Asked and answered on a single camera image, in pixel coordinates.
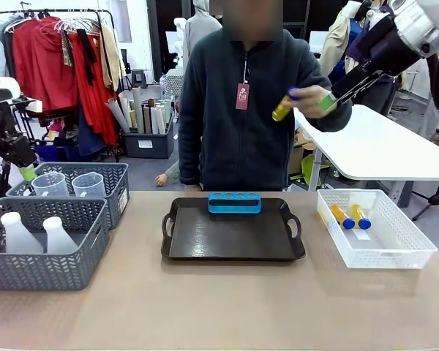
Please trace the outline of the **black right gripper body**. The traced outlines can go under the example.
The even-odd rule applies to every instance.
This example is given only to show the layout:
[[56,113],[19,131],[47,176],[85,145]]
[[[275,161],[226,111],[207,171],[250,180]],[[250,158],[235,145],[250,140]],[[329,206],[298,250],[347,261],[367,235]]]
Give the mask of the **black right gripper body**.
[[391,15],[384,16],[371,28],[365,27],[346,56],[357,63],[347,73],[353,79],[367,78],[376,72],[397,76],[421,58],[403,42]]

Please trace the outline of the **yellow tube with blue cap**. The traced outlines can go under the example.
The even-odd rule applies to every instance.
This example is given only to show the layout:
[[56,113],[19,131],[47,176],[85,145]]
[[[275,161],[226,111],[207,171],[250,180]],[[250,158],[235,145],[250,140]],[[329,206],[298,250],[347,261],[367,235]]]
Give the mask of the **yellow tube with blue cap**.
[[275,107],[272,112],[272,119],[276,122],[282,121],[291,111],[290,104],[295,104],[299,97],[292,94],[293,91],[297,91],[298,88],[296,86],[290,87],[286,95],[281,99],[278,106]]
[[332,205],[331,212],[344,229],[351,230],[356,226],[354,219],[349,217],[338,205]]
[[352,215],[353,218],[361,230],[368,230],[371,228],[372,223],[370,219],[366,216],[366,214],[361,209],[360,205],[352,205]]

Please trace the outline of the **clear plastic measuring beaker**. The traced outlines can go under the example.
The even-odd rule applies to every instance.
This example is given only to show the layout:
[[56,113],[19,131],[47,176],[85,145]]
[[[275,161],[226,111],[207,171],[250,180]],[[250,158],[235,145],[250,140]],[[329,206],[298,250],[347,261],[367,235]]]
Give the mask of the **clear plastic measuring beaker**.
[[70,195],[65,175],[55,171],[37,176],[31,185],[38,197],[68,197]]
[[72,188],[77,197],[105,197],[103,175],[90,172],[76,177],[72,181]]

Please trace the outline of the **white plastic conical flask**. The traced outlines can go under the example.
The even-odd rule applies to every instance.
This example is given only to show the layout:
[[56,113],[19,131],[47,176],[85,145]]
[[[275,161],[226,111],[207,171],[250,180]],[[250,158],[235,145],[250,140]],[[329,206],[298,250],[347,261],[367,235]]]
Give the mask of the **white plastic conical flask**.
[[63,228],[60,217],[52,216],[45,219],[43,227],[47,233],[48,254],[72,254],[78,250],[78,245]]
[[7,254],[42,254],[41,243],[23,225],[18,212],[9,212],[1,216],[5,229]]

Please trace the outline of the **beige coat mannequin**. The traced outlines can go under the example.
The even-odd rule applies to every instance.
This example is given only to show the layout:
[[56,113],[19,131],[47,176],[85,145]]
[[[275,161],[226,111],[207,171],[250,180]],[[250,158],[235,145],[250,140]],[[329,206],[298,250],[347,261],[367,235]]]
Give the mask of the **beige coat mannequin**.
[[350,47],[363,29],[361,22],[356,20],[361,4],[362,0],[349,0],[326,36],[320,56],[320,68],[332,84],[358,65],[356,54],[350,52]]

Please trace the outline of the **brown cardboard box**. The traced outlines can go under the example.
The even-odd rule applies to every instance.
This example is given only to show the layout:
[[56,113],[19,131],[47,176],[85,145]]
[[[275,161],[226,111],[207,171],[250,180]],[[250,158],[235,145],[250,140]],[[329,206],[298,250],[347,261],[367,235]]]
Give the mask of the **brown cardboard box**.
[[302,172],[302,159],[311,154],[316,148],[317,146],[310,136],[301,127],[298,127],[294,134],[293,149],[288,163],[288,174],[290,176],[300,174]]

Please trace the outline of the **red hooded garment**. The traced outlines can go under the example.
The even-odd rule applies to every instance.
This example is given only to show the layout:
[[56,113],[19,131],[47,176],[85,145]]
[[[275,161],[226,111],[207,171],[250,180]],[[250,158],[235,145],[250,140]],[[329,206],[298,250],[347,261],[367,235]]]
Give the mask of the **red hooded garment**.
[[75,70],[64,63],[61,34],[53,29],[58,21],[53,16],[28,20],[12,35],[15,79],[25,96],[42,102],[45,112],[78,104]]

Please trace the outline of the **black clothes rack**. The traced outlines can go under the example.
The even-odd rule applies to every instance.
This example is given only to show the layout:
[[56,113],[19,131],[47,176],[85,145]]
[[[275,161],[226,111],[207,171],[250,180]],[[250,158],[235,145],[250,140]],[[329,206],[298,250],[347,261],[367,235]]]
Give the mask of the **black clothes rack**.
[[[114,26],[114,20],[113,20],[113,15],[109,10],[105,10],[105,9],[92,9],[92,8],[29,8],[29,9],[16,9],[16,10],[2,10],[0,11],[0,15],[8,15],[8,14],[24,14],[24,15],[29,15],[29,12],[48,12],[49,15],[54,14],[54,13],[74,13],[74,12],[78,12],[81,13],[81,15],[75,17],[73,16],[72,19],[76,19],[76,18],[84,18],[84,19],[90,19],[87,15],[87,13],[94,13],[94,15],[96,16],[97,19],[97,24],[99,26],[102,25],[103,22],[103,15],[104,14],[108,14],[109,18],[110,18],[110,24],[112,27],[112,32],[113,32],[113,36],[114,36],[114,40],[117,43],[117,36],[116,36],[116,28]],[[107,55],[107,50],[105,47],[105,43],[103,43],[103,50],[104,50],[104,57],[106,60],[106,64],[109,65],[109,60],[108,60],[108,55]],[[116,162],[120,161],[120,156],[121,156],[121,152],[119,150],[119,144],[117,144],[114,147],[110,147],[109,148],[109,156],[113,156],[115,157]]]

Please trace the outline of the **person in dark fleece jacket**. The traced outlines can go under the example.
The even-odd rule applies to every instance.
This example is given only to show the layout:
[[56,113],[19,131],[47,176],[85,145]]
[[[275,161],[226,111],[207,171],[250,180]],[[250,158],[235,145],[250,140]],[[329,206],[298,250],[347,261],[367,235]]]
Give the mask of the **person in dark fleece jacket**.
[[[295,118],[272,112],[290,87],[329,79],[302,39],[282,24],[282,0],[221,0],[222,28],[193,48],[184,73],[179,138],[200,137],[200,185],[213,191],[282,191]],[[247,110],[236,109],[238,84],[249,84]]]

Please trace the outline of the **grey storage bin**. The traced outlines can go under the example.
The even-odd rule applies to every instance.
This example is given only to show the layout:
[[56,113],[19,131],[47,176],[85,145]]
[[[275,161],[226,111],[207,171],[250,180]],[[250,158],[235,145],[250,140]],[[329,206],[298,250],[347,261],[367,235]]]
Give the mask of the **grey storage bin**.
[[170,122],[165,134],[123,133],[127,156],[141,159],[168,159],[173,153],[173,123]]

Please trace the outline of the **tall grey paper roll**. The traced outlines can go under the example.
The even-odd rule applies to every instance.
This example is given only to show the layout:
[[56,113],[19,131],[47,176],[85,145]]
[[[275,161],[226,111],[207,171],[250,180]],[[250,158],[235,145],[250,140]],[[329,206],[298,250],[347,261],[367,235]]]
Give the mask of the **tall grey paper roll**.
[[140,87],[134,87],[132,89],[132,95],[135,106],[135,117],[137,123],[138,134],[144,134],[144,119],[143,119],[143,106],[142,106],[142,94]]

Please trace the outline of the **beige hanging garment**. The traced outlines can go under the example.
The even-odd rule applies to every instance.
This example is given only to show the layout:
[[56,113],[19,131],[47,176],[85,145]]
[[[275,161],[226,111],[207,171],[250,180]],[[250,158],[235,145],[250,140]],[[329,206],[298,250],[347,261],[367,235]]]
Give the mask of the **beige hanging garment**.
[[118,91],[119,83],[126,75],[121,50],[112,29],[102,25],[101,31],[100,55],[104,84]]

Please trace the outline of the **dark plastic stool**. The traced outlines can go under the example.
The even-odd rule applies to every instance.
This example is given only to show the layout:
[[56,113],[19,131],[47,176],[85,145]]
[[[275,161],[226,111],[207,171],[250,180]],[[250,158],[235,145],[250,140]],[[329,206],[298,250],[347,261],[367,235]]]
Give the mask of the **dark plastic stool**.
[[146,89],[146,75],[143,69],[133,69],[131,71],[131,83],[133,87]]

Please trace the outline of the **black tripod stand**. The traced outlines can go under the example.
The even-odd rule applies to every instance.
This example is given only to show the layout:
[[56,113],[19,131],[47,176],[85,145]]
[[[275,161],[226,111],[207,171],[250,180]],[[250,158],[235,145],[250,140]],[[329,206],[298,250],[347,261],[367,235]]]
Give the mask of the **black tripod stand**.
[[427,197],[419,192],[412,191],[412,195],[425,199],[427,204],[412,218],[413,221],[417,221],[426,211],[428,211],[431,207],[439,206],[439,184],[433,195]]

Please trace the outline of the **grey hoodie mannequin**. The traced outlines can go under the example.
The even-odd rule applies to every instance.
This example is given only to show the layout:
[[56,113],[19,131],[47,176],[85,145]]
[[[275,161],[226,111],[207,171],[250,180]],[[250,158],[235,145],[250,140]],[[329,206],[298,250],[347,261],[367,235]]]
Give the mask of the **grey hoodie mannequin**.
[[183,68],[186,70],[195,45],[210,33],[222,28],[222,24],[209,13],[209,0],[192,0],[195,14],[184,27]]

